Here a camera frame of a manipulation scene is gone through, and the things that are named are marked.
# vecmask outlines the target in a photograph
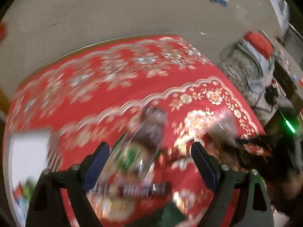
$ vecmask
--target floral tablecloth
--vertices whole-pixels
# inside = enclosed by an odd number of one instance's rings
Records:
[[[98,217],[104,226],[123,226],[173,200],[187,217],[178,226],[195,226],[213,193],[206,189],[186,141],[195,139],[204,144],[205,123],[222,108],[234,113],[239,136],[254,136],[263,130],[224,74],[178,36],[113,41],[88,47],[50,65],[19,87],[5,135],[45,127],[58,132],[62,157],[59,167],[64,170],[81,163],[101,141],[115,144],[128,122],[146,104],[167,112],[164,148],[178,147],[186,156],[164,168],[156,165],[150,170],[153,182],[171,182],[172,195],[120,204],[115,214],[104,210],[113,203],[103,199],[103,214]],[[229,224],[237,193],[222,226]],[[77,226],[66,192],[63,198],[72,225]]]

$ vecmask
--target green light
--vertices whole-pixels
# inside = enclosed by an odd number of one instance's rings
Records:
[[[290,128],[290,130],[292,131],[292,133],[295,133],[296,130],[291,126],[291,124],[288,122],[288,120],[285,120],[287,126]]]

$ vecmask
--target screw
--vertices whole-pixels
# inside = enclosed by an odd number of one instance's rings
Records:
[[[228,171],[229,170],[228,165],[222,165],[221,168],[222,168],[223,171]]]
[[[72,165],[72,170],[76,171],[80,168],[80,165],[79,164],[73,164]]]
[[[44,169],[44,170],[42,171],[42,173],[43,173],[44,175],[49,174],[49,169],[48,169],[48,168]]]
[[[251,173],[254,174],[254,175],[258,175],[259,174],[256,169],[252,169]]]

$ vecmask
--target table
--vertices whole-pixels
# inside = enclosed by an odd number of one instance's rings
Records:
[[[113,146],[146,104],[167,113],[163,147],[178,147],[185,156],[164,168],[150,170],[153,182],[171,182],[173,194],[162,200],[144,199],[127,205],[120,200],[117,208],[116,203],[103,198],[99,207],[94,206],[97,215],[104,226],[123,226],[173,200],[186,216],[180,226],[195,226],[213,193],[205,187],[186,150],[186,141],[194,139],[205,145],[205,123],[222,108],[234,114],[238,136],[254,136],[263,129],[224,74],[176,35],[121,38],[85,47],[59,58],[21,84],[5,128],[5,173],[11,133],[45,128],[57,132],[62,158],[59,168],[65,170],[80,163],[101,141]],[[260,148],[247,149],[263,153]],[[7,177],[12,208],[16,204],[11,201],[15,186],[9,185]],[[237,194],[235,191],[222,226],[228,226],[231,220]],[[77,226],[66,192],[62,196],[71,224]]]

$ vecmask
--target concrete floor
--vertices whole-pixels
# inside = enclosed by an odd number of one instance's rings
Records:
[[[280,29],[269,0],[229,0],[227,7],[209,0],[15,0],[3,21],[0,86],[10,100],[39,67],[106,39],[175,32],[216,63],[221,48],[245,31]]]

